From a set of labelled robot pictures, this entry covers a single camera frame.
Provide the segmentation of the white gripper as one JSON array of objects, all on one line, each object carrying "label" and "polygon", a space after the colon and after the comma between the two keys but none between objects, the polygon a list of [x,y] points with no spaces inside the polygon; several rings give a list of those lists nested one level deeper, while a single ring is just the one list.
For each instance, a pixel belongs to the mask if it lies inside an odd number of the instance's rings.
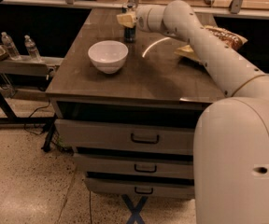
[{"label": "white gripper", "polygon": [[117,15],[118,24],[127,27],[134,28],[136,26],[143,32],[154,32],[154,26],[150,22],[150,12],[152,11],[153,6],[142,6],[136,10],[136,21],[135,13],[127,12]]}]

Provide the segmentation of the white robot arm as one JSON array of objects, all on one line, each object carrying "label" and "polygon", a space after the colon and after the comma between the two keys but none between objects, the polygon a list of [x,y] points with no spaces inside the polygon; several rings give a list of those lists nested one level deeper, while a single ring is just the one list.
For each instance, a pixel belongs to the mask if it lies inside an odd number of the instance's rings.
[{"label": "white robot arm", "polygon": [[189,43],[224,94],[194,132],[197,224],[269,224],[269,76],[206,30],[184,1],[117,20]]}]

